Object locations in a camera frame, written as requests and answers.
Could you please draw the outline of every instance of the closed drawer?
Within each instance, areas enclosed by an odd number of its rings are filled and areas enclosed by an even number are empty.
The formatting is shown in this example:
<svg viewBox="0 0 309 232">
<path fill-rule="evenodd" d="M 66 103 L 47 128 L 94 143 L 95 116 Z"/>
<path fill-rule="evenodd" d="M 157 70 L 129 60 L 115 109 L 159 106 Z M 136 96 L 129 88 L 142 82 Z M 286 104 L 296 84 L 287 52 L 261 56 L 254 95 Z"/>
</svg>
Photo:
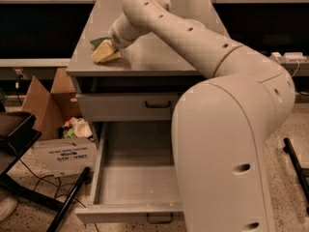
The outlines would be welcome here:
<svg viewBox="0 0 309 232">
<path fill-rule="evenodd" d="M 171 120 L 178 94 L 78 94 L 87 121 Z"/>
<path fill-rule="evenodd" d="M 183 219 L 169 121 L 104 123 L 84 223 Z"/>
</svg>

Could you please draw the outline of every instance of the floor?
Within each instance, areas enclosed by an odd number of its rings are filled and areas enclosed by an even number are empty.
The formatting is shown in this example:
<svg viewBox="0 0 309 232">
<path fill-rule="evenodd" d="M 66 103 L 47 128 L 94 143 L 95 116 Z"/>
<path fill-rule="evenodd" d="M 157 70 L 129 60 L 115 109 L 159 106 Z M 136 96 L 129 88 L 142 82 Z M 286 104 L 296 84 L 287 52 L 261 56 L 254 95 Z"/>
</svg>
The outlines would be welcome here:
<svg viewBox="0 0 309 232">
<path fill-rule="evenodd" d="M 309 217 L 306 214 L 307 202 L 295 175 L 289 156 L 283 152 L 283 138 L 289 137 L 295 147 L 302 167 L 309 167 L 309 102 L 295 104 L 288 120 L 266 142 L 265 156 L 270 187 L 271 202 L 277 232 L 309 231 Z M 38 176 L 49 174 L 49 170 L 38 156 L 32 152 L 22 158 L 23 162 Z M 9 172 L 10 176 L 29 189 L 54 196 L 57 188 L 49 183 L 40 182 L 21 163 Z M 62 177 L 62 188 L 58 195 L 65 194 L 75 176 Z M 46 180 L 58 185 L 58 180 L 47 177 Z M 149 225 L 148 223 L 114 223 L 84 225 L 74 214 L 74 208 L 87 205 L 91 185 L 83 186 L 77 199 L 70 207 L 57 231 L 99 231 L 99 232 L 185 232 L 184 222 L 173 222 L 169 225 Z M 0 223 L 0 231 L 41 232 L 45 231 L 53 220 L 55 213 L 29 201 L 18 199 L 18 206 L 12 215 Z"/>
</svg>

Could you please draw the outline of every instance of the white shoe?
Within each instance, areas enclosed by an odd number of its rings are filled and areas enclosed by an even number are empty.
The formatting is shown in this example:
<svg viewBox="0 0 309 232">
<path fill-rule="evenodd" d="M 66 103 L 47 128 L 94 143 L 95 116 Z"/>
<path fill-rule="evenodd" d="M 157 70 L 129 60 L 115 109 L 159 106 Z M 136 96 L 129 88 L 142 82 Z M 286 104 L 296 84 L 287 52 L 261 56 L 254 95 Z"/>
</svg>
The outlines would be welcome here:
<svg viewBox="0 0 309 232">
<path fill-rule="evenodd" d="M 17 200 L 12 197 L 7 197 L 0 202 L 0 221 L 7 218 L 16 208 Z"/>
</svg>

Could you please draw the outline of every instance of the white robotic arm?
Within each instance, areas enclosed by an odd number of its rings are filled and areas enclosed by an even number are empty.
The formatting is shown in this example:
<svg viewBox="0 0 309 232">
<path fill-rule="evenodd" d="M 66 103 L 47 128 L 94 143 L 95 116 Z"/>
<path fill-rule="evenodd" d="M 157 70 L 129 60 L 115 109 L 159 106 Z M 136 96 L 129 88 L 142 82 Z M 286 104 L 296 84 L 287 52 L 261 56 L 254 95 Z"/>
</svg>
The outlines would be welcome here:
<svg viewBox="0 0 309 232">
<path fill-rule="evenodd" d="M 183 94 L 172 120 L 187 231 L 272 232 L 264 143 L 292 111 L 293 81 L 266 56 L 169 8 L 169 0 L 124 0 L 110 37 L 124 48 L 153 32 L 208 79 Z"/>
</svg>

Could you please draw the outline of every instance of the yellow object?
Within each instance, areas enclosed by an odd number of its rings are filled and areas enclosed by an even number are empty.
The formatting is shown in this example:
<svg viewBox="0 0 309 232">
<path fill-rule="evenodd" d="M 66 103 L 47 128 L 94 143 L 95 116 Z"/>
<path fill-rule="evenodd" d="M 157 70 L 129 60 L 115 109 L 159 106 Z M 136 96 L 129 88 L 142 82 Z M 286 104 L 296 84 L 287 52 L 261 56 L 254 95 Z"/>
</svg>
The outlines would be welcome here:
<svg viewBox="0 0 309 232">
<path fill-rule="evenodd" d="M 120 57 L 119 51 L 112 45 L 110 40 L 104 40 L 92 55 L 96 63 L 103 63 Z"/>
</svg>

